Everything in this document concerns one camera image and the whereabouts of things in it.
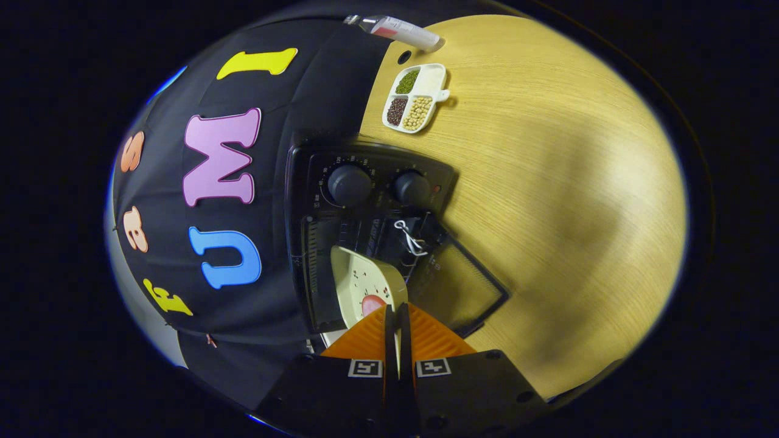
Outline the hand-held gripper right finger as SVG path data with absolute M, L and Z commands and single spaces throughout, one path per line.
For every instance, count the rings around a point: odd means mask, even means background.
M 426 311 L 400 306 L 400 436 L 508 437 L 548 413 L 504 352 L 475 351 Z

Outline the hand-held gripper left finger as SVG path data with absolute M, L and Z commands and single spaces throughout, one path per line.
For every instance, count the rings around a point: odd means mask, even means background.
M 396 436 L 394 316 L 382 306 L 321 354 L 296 356 L 253 415 L 294 437 Z

